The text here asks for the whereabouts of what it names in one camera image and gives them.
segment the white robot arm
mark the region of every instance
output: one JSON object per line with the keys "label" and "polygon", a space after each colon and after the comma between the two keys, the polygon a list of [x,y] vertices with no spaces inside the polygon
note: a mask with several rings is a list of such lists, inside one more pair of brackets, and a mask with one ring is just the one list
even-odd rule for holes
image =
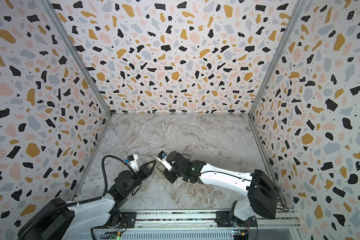
{"label": "white robot arm", "polygon": [[126,161],[107,155],[102,160],[104,179],[106,157],[118,159],[130,170],[120,172],[109,190],[105,180],[105,190],[100,197],[79,202],[65,202],[60,198],[51,200],[20,229],[18,240],[65,240],[94,227],[119,226],[119,208],[127,201],[129,194],[136,194],[142,181],[152,172],[162,179],[166,178],[170,183],[182,177],[190,184],[217,185],[244,195],[245,199],[233,203],[230,213],[231,221],[239,226],[256,214],[268,219],[275,218],[279,189],[260,170],[255,170],[254,173],[233,172],[203,161],[190,162],[176,151],[168,156],[162,151],[157,156],[157,161],[142,164],[140,167],[137,167],[137,155],[129,156]]}

